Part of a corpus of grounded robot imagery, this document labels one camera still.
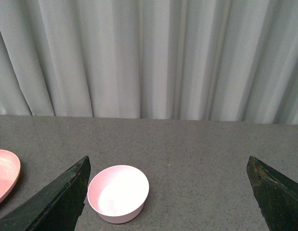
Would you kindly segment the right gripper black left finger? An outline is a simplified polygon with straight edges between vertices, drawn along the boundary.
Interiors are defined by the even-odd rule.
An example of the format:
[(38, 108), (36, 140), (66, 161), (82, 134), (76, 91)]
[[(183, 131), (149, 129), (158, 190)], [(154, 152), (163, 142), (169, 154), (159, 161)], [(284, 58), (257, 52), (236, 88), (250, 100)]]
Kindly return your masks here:
[(84, 209), (90, 160), (84, 156), (0, 219), (0, 231), (73, 231)]

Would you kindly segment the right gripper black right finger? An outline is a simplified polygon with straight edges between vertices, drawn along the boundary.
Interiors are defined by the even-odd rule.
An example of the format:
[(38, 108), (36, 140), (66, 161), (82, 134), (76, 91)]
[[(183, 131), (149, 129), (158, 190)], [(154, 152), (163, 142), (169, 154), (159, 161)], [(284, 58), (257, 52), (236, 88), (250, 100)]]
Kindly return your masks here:
[(298, 183), (254, 156), (247, 174), (269, 230), (298, 231)]

